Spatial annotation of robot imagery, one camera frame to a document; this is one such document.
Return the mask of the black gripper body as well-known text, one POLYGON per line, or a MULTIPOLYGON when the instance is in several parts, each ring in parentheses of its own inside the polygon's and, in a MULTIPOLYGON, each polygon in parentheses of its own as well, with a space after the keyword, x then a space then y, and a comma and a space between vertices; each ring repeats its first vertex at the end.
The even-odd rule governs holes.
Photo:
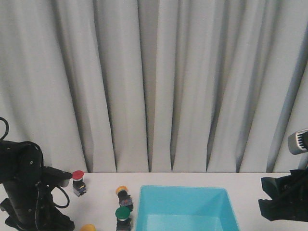
POLYGON ((5 224, 18 231, 73 231, 74 222, 59 211, 69 206, 67 193, 59 186, 50 186, 40 180, 30 186, 17 177, 2 183, 7 193, 0 203, 0 210, 8 217, 5 224), (58 188, 67 199, 67 204, 57 205, 53 201, 52 191, 58 188))
POLYGON ((308 220, 308 171, 294 169, 287 176, 261 178, 269 200, 259 199, 261 215, 269 221, 308 220))

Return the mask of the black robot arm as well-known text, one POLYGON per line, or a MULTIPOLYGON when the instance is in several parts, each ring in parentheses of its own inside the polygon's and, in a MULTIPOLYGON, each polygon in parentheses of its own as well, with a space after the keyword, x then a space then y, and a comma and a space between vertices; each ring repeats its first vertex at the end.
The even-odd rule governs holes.
POLYGON ((0 182, 8 195, 1 211, 6 225, 18 231, 72 231, 74 222, 53 201, 54 188, 63 190, 72 174, 45 166, 40 147, 30 141, 0 143, 0 182))

